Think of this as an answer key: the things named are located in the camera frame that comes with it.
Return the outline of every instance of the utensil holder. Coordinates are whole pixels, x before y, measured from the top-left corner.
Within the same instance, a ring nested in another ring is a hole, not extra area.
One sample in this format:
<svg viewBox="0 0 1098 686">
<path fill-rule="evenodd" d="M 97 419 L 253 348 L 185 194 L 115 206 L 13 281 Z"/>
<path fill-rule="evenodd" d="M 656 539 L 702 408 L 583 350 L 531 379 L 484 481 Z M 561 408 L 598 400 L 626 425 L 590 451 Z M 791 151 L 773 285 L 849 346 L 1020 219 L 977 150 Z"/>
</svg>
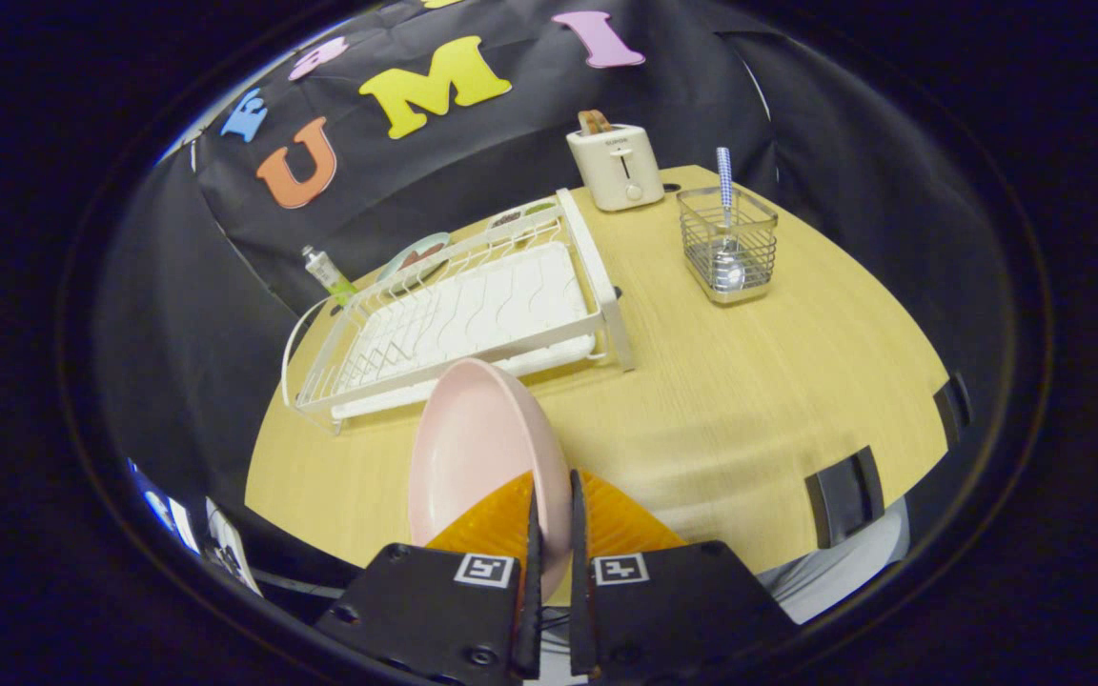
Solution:
<svg viewBox="0 0 1098 686">
<path fill-rule="evenodd" d="M 726 304 L 765 294 L 774 277 L 774 210 L 738 190 L 724 207 L 718 187 L 680 191 L 675 201 L 684 260 L 706 296 Z"/>
</svg>

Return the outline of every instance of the yellow letter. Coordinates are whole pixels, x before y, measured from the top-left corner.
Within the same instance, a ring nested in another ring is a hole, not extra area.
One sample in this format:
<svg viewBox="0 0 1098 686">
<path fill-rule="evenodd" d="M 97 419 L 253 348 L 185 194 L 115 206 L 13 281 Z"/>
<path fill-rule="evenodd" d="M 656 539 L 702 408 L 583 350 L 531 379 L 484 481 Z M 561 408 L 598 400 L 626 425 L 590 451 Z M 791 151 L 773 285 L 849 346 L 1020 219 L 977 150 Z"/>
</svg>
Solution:
<svg viewBox="0 0 1098 686">
<path fill-rule="evenodd" d="M 480 36 L 467 35 L 440 45 L 430 57 L 430 72 L 426 76 L 405 69 L 388 69 L 367 79 L 358 92 L 374 95 L 388 114 L 392 128 L 389 138 L 402 138 L 426 126 L 426 114 L 414 113 L 410 103 L 434 112 L 448 113 L 451 87 L 457 87 L 457 104 L 480 103 L 511 90 L 511 82 L 494 76 L 477 47 Z"/>
</svg>

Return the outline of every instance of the bowl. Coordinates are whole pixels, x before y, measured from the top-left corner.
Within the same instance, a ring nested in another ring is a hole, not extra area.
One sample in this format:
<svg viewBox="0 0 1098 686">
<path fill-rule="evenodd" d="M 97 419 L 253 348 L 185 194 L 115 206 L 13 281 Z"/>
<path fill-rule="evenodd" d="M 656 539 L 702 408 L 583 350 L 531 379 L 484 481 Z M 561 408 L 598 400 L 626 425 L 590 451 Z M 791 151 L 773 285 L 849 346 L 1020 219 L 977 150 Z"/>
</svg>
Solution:
<svg viewBox="0 0 1098 686">
<path fill-rule="evenodd" d="M 558 438 L 518 379 L 471 358 L 450 366 L 426 401 L 414 440 L 413 543 L 428 543 L 485 495 L 530 470 L 544 538 L 540 592 L 548 598 L 570 558 L 570 474 Z"/>
</svg>

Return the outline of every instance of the dish rack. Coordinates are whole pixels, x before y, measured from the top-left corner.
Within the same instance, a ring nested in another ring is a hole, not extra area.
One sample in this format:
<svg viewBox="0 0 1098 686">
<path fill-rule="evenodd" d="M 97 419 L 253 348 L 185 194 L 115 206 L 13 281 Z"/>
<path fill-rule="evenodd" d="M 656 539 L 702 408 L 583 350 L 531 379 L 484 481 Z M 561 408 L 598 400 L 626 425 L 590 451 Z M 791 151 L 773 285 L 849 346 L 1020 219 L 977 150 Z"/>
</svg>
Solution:
<svg viewBox="0 0 1098 686">
<path fill-rule="evenodd" d="M 292 387 L 292 347 L 328 299 L 309 308 L 283 351 L 287 406 L 336 432 L 349 417 L 427 400 L 462 358 L 514 376 L 609 355 L 631 370 L 616 291 L 570 191 L 527 206 L 545 209 L 491 222 L 355 294 Z M 601 334 L 607 344 L 596 350 Z"/>
</svg>

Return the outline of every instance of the screw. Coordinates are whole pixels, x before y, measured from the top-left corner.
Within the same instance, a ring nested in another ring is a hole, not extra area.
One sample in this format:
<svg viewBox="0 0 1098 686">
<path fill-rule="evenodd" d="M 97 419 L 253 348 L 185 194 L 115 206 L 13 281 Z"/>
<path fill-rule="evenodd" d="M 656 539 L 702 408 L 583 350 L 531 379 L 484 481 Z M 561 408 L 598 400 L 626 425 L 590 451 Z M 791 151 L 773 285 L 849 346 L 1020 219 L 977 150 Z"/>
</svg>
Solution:
<svg viewBox="0 0 1098 686">
<path fill-rule="evenodd" d="M 382 663 L 386 664 L 391 668 L 399 668 L 401 672 L 414 672 L 413 668 L 410 668 L 408 664 L 402 663 L 402 661 L 393 659 L 379 659 L 379 661 L 382 661 Z"/>
<path fill-rule="evenodd" d="M 489 648 L 470 648 L 469 661 L 481 667 L 489 667 L 489 665 L 497 662 L 497 655 L 494 654 L 494 651 L 489 650 Z"/>
<path fill-rule="evenodd" d="M 358 612 L 347 607 L 347 605 L 337 605 L 330 612 L 333 612 L 333 617 L 347 622 L 347 625 L 358 625 Z"/>
</svg>

